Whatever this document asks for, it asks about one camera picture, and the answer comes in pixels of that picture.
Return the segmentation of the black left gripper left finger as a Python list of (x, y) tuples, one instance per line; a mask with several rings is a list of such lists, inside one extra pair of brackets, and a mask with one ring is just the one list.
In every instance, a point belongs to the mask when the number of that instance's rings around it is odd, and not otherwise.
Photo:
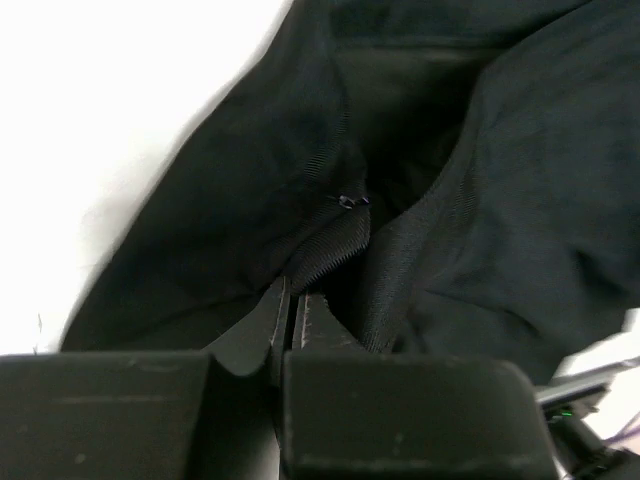
[(5, 479), (275, 479), (271, 346), (288, 314), (276, 281), (200, 351), (1, 360)]

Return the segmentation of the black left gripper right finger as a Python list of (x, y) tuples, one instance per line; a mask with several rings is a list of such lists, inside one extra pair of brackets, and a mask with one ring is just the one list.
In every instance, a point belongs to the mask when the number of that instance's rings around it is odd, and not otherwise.
[(291, 479), (553, 479), (527, 377), (495, 360), (365, 351), (320, 295), (299, 301), (282, 365)]

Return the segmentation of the black pleated skirt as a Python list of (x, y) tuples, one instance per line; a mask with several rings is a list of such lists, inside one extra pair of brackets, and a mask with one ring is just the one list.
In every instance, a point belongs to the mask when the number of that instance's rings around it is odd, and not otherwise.
[(296, 1), (63, 337), (199, 349), (278, 278), (537, 384), (639, 304), (635, 1)]

